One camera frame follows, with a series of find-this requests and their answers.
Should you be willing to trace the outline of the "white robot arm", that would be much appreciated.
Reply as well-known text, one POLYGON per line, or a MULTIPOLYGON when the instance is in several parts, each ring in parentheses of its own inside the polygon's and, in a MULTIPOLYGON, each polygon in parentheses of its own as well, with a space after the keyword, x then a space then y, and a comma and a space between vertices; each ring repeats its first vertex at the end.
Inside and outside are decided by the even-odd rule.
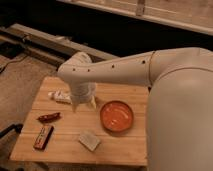
POLYGON ((148 171, 213 171, 213 51, 156 50, 94 63, 75 53, 58 69, 74 104, 96 83, 147 86, 148 171))

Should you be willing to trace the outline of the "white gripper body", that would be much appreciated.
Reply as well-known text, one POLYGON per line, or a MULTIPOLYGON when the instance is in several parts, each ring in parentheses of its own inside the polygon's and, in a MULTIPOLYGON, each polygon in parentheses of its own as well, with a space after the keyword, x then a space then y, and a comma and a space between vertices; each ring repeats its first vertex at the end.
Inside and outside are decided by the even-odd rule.
POLYGON ((71 84, 70 98, 73 103, 87 103, 95 95, 96 85, 94 83, 71 84))

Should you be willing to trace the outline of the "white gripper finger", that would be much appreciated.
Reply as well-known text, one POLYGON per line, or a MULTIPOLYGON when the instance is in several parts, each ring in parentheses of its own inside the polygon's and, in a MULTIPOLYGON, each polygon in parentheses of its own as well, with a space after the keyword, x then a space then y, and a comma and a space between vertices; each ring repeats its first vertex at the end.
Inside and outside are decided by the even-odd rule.
POLYGON ((79 103, 71 102, 71 107, 72 107, 72 111, 73 111, 73 113, 75 113, 75 112, 76 112, 78 105, 79 105, 79 103))
POLYGON ((97 108, 97 104, 96 104, 96 100, 95 100, 95 97, 94 97, 94 96, 91 98, 91 100, 89 101, 88 105, 89 105, 90 107, 94 108, 94 109, 97 108))

